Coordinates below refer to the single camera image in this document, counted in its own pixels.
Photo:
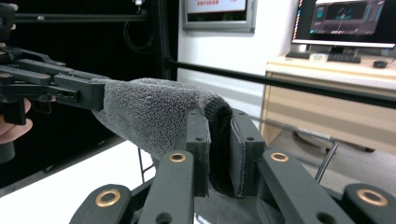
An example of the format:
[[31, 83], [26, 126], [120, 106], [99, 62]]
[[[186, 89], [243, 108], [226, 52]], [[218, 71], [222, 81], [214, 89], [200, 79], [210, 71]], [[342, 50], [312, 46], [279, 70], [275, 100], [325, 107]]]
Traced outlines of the light wooden desk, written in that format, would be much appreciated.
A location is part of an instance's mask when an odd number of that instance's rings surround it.
[[[360, 63], [313, 63], [281, 56], [267, 63], [265, 75], [396, 97], [396, 61], [386, 58], [386, 67], [375, 68], [376, 60], [366, 56]], [[267, 86], [262, 106], [264, 140], [272, 143], [288, 125], [396, 154], [396, 103], [384, 108]]]

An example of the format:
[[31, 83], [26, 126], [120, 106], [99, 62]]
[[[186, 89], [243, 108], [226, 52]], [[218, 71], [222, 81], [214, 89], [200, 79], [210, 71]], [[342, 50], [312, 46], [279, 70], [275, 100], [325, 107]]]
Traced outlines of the black wire rack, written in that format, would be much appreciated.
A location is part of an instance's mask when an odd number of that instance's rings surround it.
[[[135, 140], [135, 144], [138, 147], [142, 147], [143, 150], [145, 150], [148, 154], [150, 154], [152, 157], [154, 157], [155, 160], [159, 160], [161, 156], [170, 150], [173, 149], [181, 149], [182, 147], [186, 146], [186, 134], [187, 134], [187, 119], [188, 119], [188, 114], [187, 115], [181, 115], [181, 116], [173, 116], [174, 118], [163, 118], [163, 119], [158, 119], [157, 121], [153, 121], [153, 124], [151, 124], [151, 121], [149, 120], [148, 116], [144, 117], [143, 121], [138, 121], [138, 126], [141, 125], [141, 127], [137, 128], [136, 133], [132, 133], [131, 131], [131, 136], [133, 135], [133, 138]], [[226, 133], [226, 140], [225, 140], [225, 145], [228, 147], [228, 133], [230, 128], [229, 122], [232, 119], [231, 114], [227, 114], [224, 117], [215, 118], [214, 122], [214, 128], [219, 131], [219, 135]], [[225, 129], [223, 130], [221, 125], [224, 124], [223, 121], [225, 122]], [[288, 130], [296, 130], [296, 127], [292, 126], [286, 126], [286, 129]], [[215, 144], [215, 137], [211, 137], [211, 143]], [[330, 150], [330, 154], [326, 156], [322, 164], [319, 166], [317, 174], [315, 179], [320, 182], [324, 172], [327, 169], [327, 166], [335, 153], [334, 146]]]

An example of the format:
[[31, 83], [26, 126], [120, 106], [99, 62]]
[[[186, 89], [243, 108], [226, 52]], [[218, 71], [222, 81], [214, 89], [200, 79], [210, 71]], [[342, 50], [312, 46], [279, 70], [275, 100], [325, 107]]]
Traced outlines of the black curtain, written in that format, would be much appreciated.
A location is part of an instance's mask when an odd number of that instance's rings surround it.
[[[153, 36], [150, 21], [87, 22], [90, 15], [134, 15], [132, 0], [0, 0], [16, 4], [26, 14], [77, 14], [82, 22], [18, 23], [8, 44], [47, 54], [67, 66], [121, 80], [156, 77], [154, 46], [147, 53], [138, 46]], [[113, 133], [85, 109], [53, 104], [44, 115], [30, 112], [33, 129], [14, 142], [16, 156], [0, 165], [0, 189], [15, 188], [39, 172], [91, 154]]]

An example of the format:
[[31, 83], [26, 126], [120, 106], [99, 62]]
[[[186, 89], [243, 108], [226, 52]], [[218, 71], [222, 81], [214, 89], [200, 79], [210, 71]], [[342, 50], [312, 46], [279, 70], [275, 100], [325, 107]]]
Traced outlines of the white chair base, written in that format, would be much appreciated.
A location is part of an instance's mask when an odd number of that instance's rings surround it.
[[306, 128], [298, 127], [294, 133], [306, 142], [315, 146], [325, 147], [326, 149], [331, 149], [336, 143], [338, 143], [338, 140], [327, 134], [314, 132]]

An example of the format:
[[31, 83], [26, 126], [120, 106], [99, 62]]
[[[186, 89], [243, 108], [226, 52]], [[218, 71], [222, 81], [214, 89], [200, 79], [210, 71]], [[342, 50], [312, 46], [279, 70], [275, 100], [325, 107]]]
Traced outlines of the black keyboard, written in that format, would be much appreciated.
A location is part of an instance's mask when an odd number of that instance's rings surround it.
[[345, 53], [330, 53], [328, 55], [329, 62], [339, 63], [360, 63], [361, 58], [359, 56], [345, 54]]

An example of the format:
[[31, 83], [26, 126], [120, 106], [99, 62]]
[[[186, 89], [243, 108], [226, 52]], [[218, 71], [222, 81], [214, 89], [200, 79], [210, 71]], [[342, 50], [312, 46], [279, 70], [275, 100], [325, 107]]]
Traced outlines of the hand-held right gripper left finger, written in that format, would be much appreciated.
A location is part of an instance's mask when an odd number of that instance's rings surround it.
[[208, 121], [200, 109], [188, 114], [186, 149], [193, 155], [194, 196], [206, 197], [209, 186], [211, 137]]

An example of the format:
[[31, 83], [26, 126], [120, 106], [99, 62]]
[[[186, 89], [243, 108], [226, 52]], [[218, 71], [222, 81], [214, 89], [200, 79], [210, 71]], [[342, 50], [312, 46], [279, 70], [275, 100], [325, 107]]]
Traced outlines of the grey framed board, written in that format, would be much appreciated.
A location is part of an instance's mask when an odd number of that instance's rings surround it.
[[185, 30], [254, 33], [258, 0], [182, 0]]

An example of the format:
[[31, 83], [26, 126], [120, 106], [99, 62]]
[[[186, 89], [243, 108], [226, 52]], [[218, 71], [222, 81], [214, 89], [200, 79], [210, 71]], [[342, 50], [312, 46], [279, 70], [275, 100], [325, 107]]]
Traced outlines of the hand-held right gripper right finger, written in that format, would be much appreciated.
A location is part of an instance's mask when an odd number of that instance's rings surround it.
[[262, 157], [264, 140], [249, 115], [241, 110], [233, 110], [230, 127], [229, 175], [234, 195], [256, 196], [256, 162]]

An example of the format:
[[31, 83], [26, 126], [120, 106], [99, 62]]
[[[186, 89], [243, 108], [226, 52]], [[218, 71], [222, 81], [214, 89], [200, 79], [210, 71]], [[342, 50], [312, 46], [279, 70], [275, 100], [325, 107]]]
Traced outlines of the white table board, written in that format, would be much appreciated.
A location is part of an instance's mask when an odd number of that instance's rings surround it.
[[0, 224], [68, 224], [93, 190], [106, 184], [134, 189], [155, 175], [151, 164], [148, 153], [120, 143], [0, 198]]

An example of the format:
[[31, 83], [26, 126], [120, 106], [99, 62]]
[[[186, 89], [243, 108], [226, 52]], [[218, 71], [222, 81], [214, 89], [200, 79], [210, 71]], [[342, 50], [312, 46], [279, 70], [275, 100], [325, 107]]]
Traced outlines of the computer monitor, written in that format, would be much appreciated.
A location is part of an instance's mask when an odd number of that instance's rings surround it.
[[396, 0], [299, 0], [292, 44], [396, 48]]

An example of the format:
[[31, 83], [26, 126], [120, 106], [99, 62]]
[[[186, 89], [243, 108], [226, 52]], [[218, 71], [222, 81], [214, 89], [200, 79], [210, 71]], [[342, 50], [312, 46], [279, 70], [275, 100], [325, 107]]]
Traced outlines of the white partition panel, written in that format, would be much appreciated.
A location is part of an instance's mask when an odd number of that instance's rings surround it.
[[[268, 61], [290, 50], [298, 0], [258, 0], [253, 34], [204, 31], [178, 32], [178, 60], [215, 68], [265, 74]], [[179, 82], [191, 83], [223, 96], [234, 108], [260, 124], [264, 86], [191, 70], [177, 71]]]

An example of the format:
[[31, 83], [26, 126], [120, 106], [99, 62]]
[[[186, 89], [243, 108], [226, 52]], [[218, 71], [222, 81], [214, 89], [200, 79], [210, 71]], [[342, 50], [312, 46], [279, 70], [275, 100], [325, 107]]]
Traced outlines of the dark grey towel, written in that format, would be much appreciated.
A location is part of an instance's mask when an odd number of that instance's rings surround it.
[[94, 116], [111, 132], [144, 149], [157, 161], [187, 131], [198, 109], [210, 130], [209, 195], [195, 199], [195, 213], [210, 224], [261, 224], [253, 198], [235, 199], [229, 177], [232, 109], [213, 91], [165, 79], [103, 79], [104, 107]]

